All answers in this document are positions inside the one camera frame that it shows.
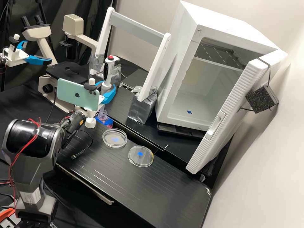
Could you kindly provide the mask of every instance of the black platform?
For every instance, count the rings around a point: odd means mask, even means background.
[[[201,227],[210,190],[157,156],[149,167],[133,165],[128,152],[137,144],[128,140],[121,149],[109,148],[102,140],[106,129],[100,123],[86,129],[93,145],[73,161],[71,155],[90,142],[74,138],[57,163],[155,227]]]
[[[51,104],[37,91],[20,86],[0,93],[0,107],[2,139],[11,120],[41,117],[44,121]],[[55,108],[50,123],[63,116],[64,113]],[[121,150],[110,149],[102,142],[105,129],[99,123],[95,129],[86,129],[94,143],[72,161],[70,153],[78,152],[85,145],[81,136],[75,137],[60,155],[58,164],[113,199],[115,203],[108,207],[122,204],[154,227],[201,227],[211,197],[209,189],[158,156],[150,167],[134,166],[128,161],[127,152],[136,144],[129,140]]]
[[[87,82],[89,76],[89,64],[80,66],[74,62],[61,62],[47,68],[47,73],[54,78],[63,78],[78,84]]]

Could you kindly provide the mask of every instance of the red wire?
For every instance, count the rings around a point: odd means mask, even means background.
[[[40,126],[41,126],[41,118],[39,117],[38,120],[39,120],[39,123],[36,122],[36,121],[34,121],[34,120],[31,119],[31,118],[28,119],[28,121],[31,121],[31,122],[33,122],[34,124],[36,124],[37,127],[40,127]],[[16,156],[15,156],[13,162],[12,162],[12,163],[10,164],[10,166],[9,166],[9,180],[10,180],[10,182],[8,182],[8,184],[10,183],[10,184],[13,186],[14,198],[16,198],[16,190],[15,190],[14,181],[13,181],[12,174],[11,174],[11,169],[12,169],[13,165],[16,163],[16,161],[17,161],[19,155],[20,155],[20,154],[21,154],[21,153],[22,153],[22,152],[23,152],[23,151],[24,151],[32,142],[34,142],[34,141],[36,140],[36,138],[38,138],[38,135],[34,135],[34,136],[31,138],[31,140],[30,140],[27,144],[25,144],[25,145],[22,147],[22,149],[18,152],[18,154],[16,154]]]

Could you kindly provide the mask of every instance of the black cable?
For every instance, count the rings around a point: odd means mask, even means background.
[[[51,116],[51,114],[52,114],[52,111],[53,111],[53,108],[54,108],[54,106],[55,106],[56,97],[57,97],[57,87],[54,88],[54,102],[53,102],[53,104],[52,104],[52,108],[51,108],[50,114],[48,115],[47,120],[45,121],[46,124],[48,123],[48,119],[50,118],[50,116]]]
[[[268,76],[268,83],[267,83],[267,87],[268,87],[269,86],[269,82],[270,82],[270,75],[271,75],[270,67],[271,66],[270,66],[269,63],[265,62],[264,60],[262,60],[260,58],[258,58],[258,60],[260,60],[261,62],[265,63],[268,66],[268,68],[269,68],[269,76]]]
[[[73,209],[71,208],[71,207],[69,207],[68,205],[66,205],[63,201],[62,201],[62,199],[60,198],[60,196],[59,195],[57,195],[53,190],[51,190],[48,186],[47,186],[47,184],[44,182],[43,183],[43,186],[53,195],[53,197],[55,197],[65,208],[67,208],[68,210],[70,210],[70,211],[73,211]]]
[[[47,24],[47,18],[46,18],[46,16],[45,16],[45,13],[44,13],[44,10],[43,10],[43,6],[42,6],[42,1],[36,1],[36,3],[38,3],[38,5],[39,5],[39,9],[40,9],[40,12],[41,12],[41,16],[42,16],[42,20],[43,20],[43,22],[45,23],[45,24]],[[51,50],[52,50],[52,52],[53,52],[53,54],[54,54],[54,56],[55,56],[55,51],[54,51],[54,48],[53,48],[53,43],[52,43],[52,40],[51,40],[51,36],[49,35],[48,37],[47,37],[47,39],[48,39],[48,44],[49,44],[49,46],[50,46],[50,48],[51,48]]]
[[[80,131],[83,131],[84,133],[86,133],[86,134],[91,138],[91,143],[90,143],[86,148],[84,148],[83,150],[81,150],[80,152],[78,152],[77,154],[73,154],[73,155],[71,156],[71,159],[72,159],[72,160],[75,159],[75,158],[77,158],[78,156],[80,156],[86,149],[88,149],[88,148],[93,144],[93,138],[92,138],[92,136],[90,136],[90,134],[87,133],[87,132],[84,131],[84,130],[80,130]]]
[[[3,8],[2,14],[1,14],[1,16],[0,16],[0,21],[1,21],[1,19],[2,19],[2,16],[3,16],[3,13],[4,13],[5,9],[7,8],[7,5],[9,4],[9,1],[10,1],[10,0],[7,0],[7,3],[6,3],[6,5],[5,5],[5,7]]]
[[[247,111],[253,111],[252,109],[246,109],[246,108],[242,108],[242,107],[240,107],[240,109],[244,109],[244,110],[247,110]]]
[[[0,206],[0,210],[1,209],[9,209],[9,208],[14,208],[14,207],[11,207],[11,206]]]
[[[12,195],[9,195],[9,194],[0,193],[0,195],[4,195],[4,196],[10,197],[13,200],[13,202],[16,200]]]

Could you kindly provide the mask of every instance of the white wall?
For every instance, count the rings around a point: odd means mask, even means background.
[[[298,32],[285,62],[290,66],[271,82],[280,100],[276,115],[245,117],[203,228],[304,227],[304,24]]]
[[[303,22],[303,0],[186,0],[244,20],[283,50],[288,50]],[[170,30],[178,0],[118,0],[117,11],[162,33]],[[157,48],[126,32],[115,30],[110,52],[149,70]]]

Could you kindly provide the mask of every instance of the robotic arm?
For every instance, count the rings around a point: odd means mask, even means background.
[[[72,111],[59,124],[13,120],[7,127],[2,144],[6,161],[11,164],[35,135],[38,137],[19,155],[12,167],[15,188],[20,198],[16,204],[19,227],[50,227],[57,210],[56,199],[45,194],[43,174],[51,171],[60,149],[64,149],[86,117],[81,111]]]

